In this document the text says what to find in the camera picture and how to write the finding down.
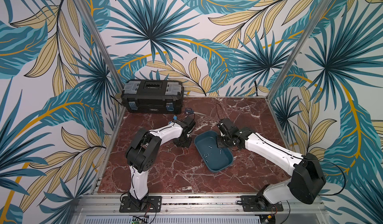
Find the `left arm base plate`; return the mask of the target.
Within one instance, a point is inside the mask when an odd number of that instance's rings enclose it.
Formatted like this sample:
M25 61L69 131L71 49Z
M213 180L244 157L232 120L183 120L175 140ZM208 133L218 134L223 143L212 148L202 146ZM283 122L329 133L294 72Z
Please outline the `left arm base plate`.
M133 196L124 196L121 201L120 213L158 213L161 211L162 196L145 196L139 201Z

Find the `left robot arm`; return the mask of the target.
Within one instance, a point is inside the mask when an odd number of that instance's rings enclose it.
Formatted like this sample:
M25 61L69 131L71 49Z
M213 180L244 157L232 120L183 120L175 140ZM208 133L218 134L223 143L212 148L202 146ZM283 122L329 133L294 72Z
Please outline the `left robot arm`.
M172 121L164 127L146 130L141 128L126 151L131 172L130 196L144 202L149 193L148 175L154 165L161 145L172 141L176 147L188 148L192 142L191 133L195 127L193 118Z

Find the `teal plastic storage tray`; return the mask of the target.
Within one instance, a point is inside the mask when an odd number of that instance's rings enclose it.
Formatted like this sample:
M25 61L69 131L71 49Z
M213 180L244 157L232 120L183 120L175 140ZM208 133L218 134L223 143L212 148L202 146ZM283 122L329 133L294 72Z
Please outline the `teal plastic storage tray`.
M228 148L218 148L215 131L207 131L198 135L194 139L194 144L201 155L209 154L208 158L203 158L208 170L212 173L220 172L233 163L233 155Z

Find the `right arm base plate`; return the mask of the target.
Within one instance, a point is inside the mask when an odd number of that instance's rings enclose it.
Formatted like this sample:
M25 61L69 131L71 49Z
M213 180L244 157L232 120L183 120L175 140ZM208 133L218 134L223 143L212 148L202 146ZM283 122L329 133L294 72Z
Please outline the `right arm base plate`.
M240 200L236 204L242 206L244 212L277 213L284 211L281 203L271 204L263 197L258 196L240 196Z

